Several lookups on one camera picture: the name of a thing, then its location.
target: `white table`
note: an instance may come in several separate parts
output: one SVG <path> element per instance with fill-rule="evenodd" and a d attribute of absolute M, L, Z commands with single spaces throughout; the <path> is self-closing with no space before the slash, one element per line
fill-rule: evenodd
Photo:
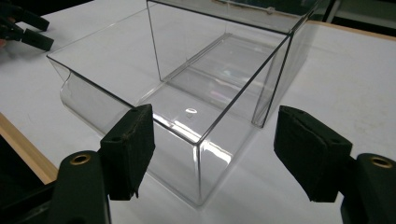
<path fill-rule="evenodd" d="M 47 15 L 52 51 L 143 9 L 143 0 L 92 1 Z M 68 112 L 47 52 L 9 42 L 0 49 L 0 111 L 56 166 L 97 150 L 99 136 Z M 396 160 L 396 41 L 320 25 L 281 104 L 298 107 L 354 143 L 352 156 Z M 207 204 L 189 207 L 146 176 L 140 198 L 111 202 L 113 223 L 342 223 L 336 203 L 311 203 L 274 153 L 277 114 L 253 136 Z"/>

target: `clamp jaw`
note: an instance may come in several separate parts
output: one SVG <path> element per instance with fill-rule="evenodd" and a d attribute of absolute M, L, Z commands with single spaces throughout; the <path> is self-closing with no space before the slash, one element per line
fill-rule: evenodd
<path fill-rule="evenodd" d="M 8 18 L 23 21 L 40 31 L 47 31 L 50 25 L 49 21 L 21 7 L 13 6 L 10 3 L 0 3 L 0 39 L 21 41 L 38 49 L 50 50 L 53 39 L 30 29 L 23 31 Z"/>
<path fill-rule="evenodd" d="M 275 153 L 310 201 L 344 195 L 345 224 L 396 223 L 396 162 L 371 153 L 349 156 L 352 143 L 308 113 L 281 106 Z"/>

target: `black object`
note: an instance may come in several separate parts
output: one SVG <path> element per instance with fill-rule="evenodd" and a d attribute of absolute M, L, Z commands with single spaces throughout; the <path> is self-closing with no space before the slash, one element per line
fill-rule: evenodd
<path fill-rule="evenodd" d="M 50 50 L 53 39 L 38 34 L 30 29 L 23 31 L 21 27 L 14 24 L 9 18 L 17 21 L 23 21 L 27 24 L 41 30 L 47 31 L 50 22 L 37 16 L 36 14 L 16 7 L 10 3 L 0 3 L 0 38 L 5 40 L 21 41 L 27 45 L 38 49 Z"/>
<path fill-rule="evenodd" d="M 377 33 L 377 34 L 381 34 L 381 35 L 396 36 L 396 29 L 386 27 L 386 26 L 374 25 L 369 22 L 353 21 L 353 20 L 349 20 L 346 18 L 334 17 L 332 19 L 332 24 L 346 26 L 346 27 L 350 27 L 353 29 L 368 31 L 368 32 Z"/>
<path fill-rule="evenodd" d="M 352 144 L 308 113 L 281 106 L 275 153 L 314 202 L 338 191 L 346 224 L 396 223 L 396 163 L 375 154 L 349 156 Z"/>
<path fill-rule="evenodd" d="M 0 135 L 0 204 L 43 186 L 43 182 Z"/>
<path fill-rule="evenodd" d="M 91 0 L 12 0 L 12 3 L 16 6 L 23 7 L 24 9 L 27 9 L 36 15 L 43 16 L 90 1 Z"/>
<path fill-rule="evenodd" d="M 137 196 L 154 148 L 151 105 L 133 108 L 102 139 L 98 152 L 66 157 L 54 184 L 3 205 L 0 223 L 111 223 L 107 194 L 111 200 Z"/>

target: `transparent plastic box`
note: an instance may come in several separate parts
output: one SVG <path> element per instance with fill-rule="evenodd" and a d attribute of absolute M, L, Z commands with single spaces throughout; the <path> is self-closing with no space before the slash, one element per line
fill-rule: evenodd
<path fill-rule="evenodd" d="M 148 1 L 51 55 L 64 105 L 99 133 L 152 104 L 149 173 L 202 205 L 303 65 L 321 1 Z"/>

